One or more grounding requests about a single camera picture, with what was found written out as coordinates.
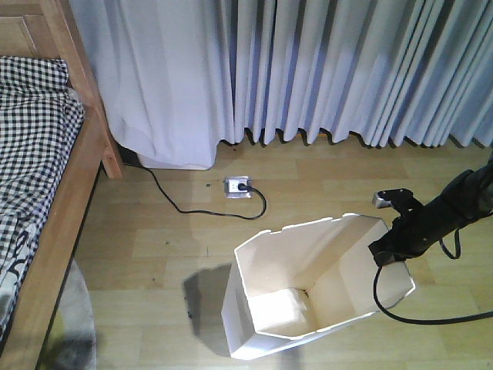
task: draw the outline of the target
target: checkered bedsheet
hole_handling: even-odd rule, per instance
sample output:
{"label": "checkered bedsheet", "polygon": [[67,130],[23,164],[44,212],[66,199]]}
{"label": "checkered bedsheet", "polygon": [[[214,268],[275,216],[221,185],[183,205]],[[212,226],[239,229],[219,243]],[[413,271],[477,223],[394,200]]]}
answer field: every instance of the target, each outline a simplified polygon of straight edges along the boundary
{"label": "checkered bedsheet", "polygon": [[83,120],[64,61],[0,57],[0,341]]}

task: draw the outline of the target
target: power socket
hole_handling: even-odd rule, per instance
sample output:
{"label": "power socket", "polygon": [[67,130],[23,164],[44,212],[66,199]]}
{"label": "power socket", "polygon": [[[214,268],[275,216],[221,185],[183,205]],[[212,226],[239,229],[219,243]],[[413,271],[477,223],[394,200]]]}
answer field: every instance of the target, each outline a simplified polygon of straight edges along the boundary
{"label": "power socket", "polygon": [[229,176],[224,177],[224,195],[226,198],[251,198],[252,194],[248,190],[240,190],[238,186],[244,183],[247,186],[251,186],[251,179],[249,176]]}

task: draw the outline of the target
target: white box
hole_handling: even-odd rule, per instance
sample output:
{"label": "white box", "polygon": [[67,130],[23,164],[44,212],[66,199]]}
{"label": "white box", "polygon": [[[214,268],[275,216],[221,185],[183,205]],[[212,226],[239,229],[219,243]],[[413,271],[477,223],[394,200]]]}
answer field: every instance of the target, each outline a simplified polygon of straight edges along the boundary
{"label": "white box", "polygon": [[[380,218],[345,214],[265,230],[237,247],[222,310],[231,357],[302,345],[376,312],[377,265],[368,245],[387,231]],[[383,268],[385,307],[413,290],[404,262]]]}

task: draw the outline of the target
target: wooden floor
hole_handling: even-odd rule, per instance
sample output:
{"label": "wooden floor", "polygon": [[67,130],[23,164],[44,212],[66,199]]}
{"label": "wooden floor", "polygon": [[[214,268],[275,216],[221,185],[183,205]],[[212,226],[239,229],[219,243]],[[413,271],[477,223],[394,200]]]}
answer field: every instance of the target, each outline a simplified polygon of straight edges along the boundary
{"label": "wooden floor", "polygon": [[[96,314],[100,370],[417,370],[493,368],[493,319],[420,327],[382,314],[318,341],[251,362],[227,357],[220,309],[233,249],[260,230],[279,230],[355,212],[397,216],[371,204],[375,191],[407,187],[423,202],[491,150],[452,143],[383,149],[356,137],[311,146],[298,138],[267,147],[220,144],[208,171],[159,170],[185,209],[254,215],[260,201],[227,200],[223,178],[250,175],[269,200],[266,215],[245,221],[178,214],[148,173],[127,168],[124,180],[100,176],[76,253]],[[493,309],[493,220],[463,230],[463,257],[433,246],[408,262],[418,289],[395,311],[442,318]]]}

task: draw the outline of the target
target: black power cord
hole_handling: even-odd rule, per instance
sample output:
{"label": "black power cord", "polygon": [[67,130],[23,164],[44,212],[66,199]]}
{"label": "black power cord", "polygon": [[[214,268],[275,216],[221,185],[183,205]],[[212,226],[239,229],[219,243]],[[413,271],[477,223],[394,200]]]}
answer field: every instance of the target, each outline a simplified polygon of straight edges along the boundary
{"label": "black power cord", "polygon": [[[461,241],[459,237],[459,229],[455,231],[454,234],[455,238],[455,255],[453,255],[446,247],[442,239],[440,239],[440,246],[441,249],[445,252],[447,257],[449,257],[452,260],[457,260],[461,256]],[[432,319],[432,320],[421,320],[421,319],[416,319],[416,318],[403,318],[401,316],[398,316],[396,314],[393,314],[389,310],[387,310],[380,300],[378,299],[378,294],[377,294],[377,286],[378,286],[378,278],[380,277],[380,273],[382,271],[382,266],[380,266],[377,270],[377,274],[375,275],[375,279],[373,281],[373,299],[375,300],[375,303],[377,304],[378,308],[382,312],[384,312],[389,318],[393,318],[394,320],[404,322],[406,324],[416,324],[416,325],[448,325],[448,324],[458,324],[460,322],[469,322],[469,321],[476,321],[476,320],[482,320],[483,318],[493,318],[493,311],[488,311],[488,312],[483,312],[480,314],[470,314],[467,316],[459,316],[456,318],[439,318],[439,319]]]}
{"label": "black power cord", "polygon": [[249,216],[242,216],[241,214],[224,214],[221,212],[214,212],[211,210],[182,210],[178,207],[178,205],[175,203],[175,201],[173,199],[171,199],[171,197],[166,193],[166,191],[164,191],[164,189],[161,187],[161,184],[159,183],[159,180],[157,179],[156,175],[154,174],[154,172],[151,169],[144,167],[144,166],[141,166],[141,165],[138,165],[138,164],[131,164],[131,163],[124,163],[124,164],[126,166],[129,166],[129,167],[140,168],[141,170],[145,170],[145,171],[149,172],[153,176],[154,182],[156,183],[157,187],[159,188],[159,191],[161,192],[161,194],[164,195],[164,197],[171,203],[171,205],[175,208],[175,210],[177,210],[181,214],[209,214],[211,216],[236,217],[236,218],[241,218],[242,220],[256,220],[258,218],[261,218],[267,210],[267,200],[265,199],[265,196],[258,189],[254,188],[254,187],[247,186],[244,183],[241,183],[238,185],[238,190],[251,191],[252,193],[255,193],[256,195],[258,195],[260,197],[260,199],[262,200],[262,210],[256,216],[249,217]]}

